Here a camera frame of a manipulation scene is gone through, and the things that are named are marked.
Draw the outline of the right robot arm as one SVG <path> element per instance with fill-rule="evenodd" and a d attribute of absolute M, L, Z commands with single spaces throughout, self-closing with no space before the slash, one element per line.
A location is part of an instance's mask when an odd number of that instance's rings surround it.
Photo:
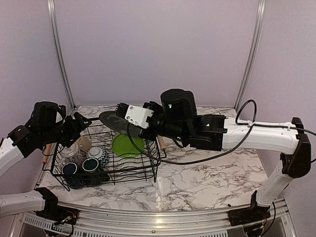
<path fill-rule="evenodd" d="M 161 103 L 130 106 L 126 119 L 141 128 L 140 136 L 163 136 L 183 146 L 219 151 L 225 155 L 237 148 L 280 152 L 280 160 L 263 187 L 252 195 L 244 216 L 255 221 L 279 193 L 294 179 L 309 173 L 312 164 L 308 132 L 299 118 L 286 123 L 258 123 L 222 115 L 198 115 L 194 95 L 183 89 L 170 89 Z"/>

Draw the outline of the grey reindeer plate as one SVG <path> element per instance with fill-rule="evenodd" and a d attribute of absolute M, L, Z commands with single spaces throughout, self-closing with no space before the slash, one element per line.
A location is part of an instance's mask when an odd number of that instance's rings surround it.
<path fill-rule="evenodd" d="M 120 118 L 116 115 L 115 111 L 105 111 L 99 115 L 99 120 L 108 128 L 120 133 L 127 135 L 127 125 L 129 124 L 127 120 Z M 141 129 L 130 125 L 129 133 L 131 137 L 139 138 L 139 133 Z"/>

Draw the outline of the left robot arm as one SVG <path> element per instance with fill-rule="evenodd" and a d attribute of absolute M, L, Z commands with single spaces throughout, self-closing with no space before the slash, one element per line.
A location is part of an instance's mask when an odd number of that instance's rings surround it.
<path fill-rule="evenodd" d="M 66 114 L 66 108 L 54 102 L 37 102 L 25 125 L 13 129 L 0 142 L 0 173 L 4 175 L 12 166 L 27 158 L 35 150 L 43 151 L 46 145 L 70 147 L 92 121 L 79 113 Z M 47 219 L 59 219 L 65 210 L 58 198 L 47 188 L 27 193 L 2 195 L 0 215 L 5 217 L 35 211 Z"/>

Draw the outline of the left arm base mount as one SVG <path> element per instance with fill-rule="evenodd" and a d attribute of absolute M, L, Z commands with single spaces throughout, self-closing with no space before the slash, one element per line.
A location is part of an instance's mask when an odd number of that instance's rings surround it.
<path fill-rule="evenodd" d="M 37 216 L 55 221 L 55 225 L 76 224 L 79 213 L 77 209 L 60 206 L 58 197 L 47 188 L 36 188 L 35 191 L 40 193 L 44 200 L 44 208 L 35 211 Z"/>

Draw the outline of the green plate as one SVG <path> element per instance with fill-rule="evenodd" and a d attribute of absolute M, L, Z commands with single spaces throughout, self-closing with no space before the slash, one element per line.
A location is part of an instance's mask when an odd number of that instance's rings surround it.
<path fill-rule="evenodd" d="M 127 135 L 119 134 L 112 141 L 112 151 L 121 158 L 134 158 L 141 152 L 133 146 Z"/>

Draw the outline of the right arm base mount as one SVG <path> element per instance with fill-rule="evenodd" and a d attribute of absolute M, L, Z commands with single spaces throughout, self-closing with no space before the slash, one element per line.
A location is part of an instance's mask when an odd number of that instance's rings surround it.
<path fill-rule="evenodd" d="M 228 211 L 228 219 L 231 226 L 243 225 L 255 221 L 261 221 L 270 218 L 270 207 L 259 206 L 257 201 L 257 191 L 251 195 L 249 207 L 239 208 Z"/>

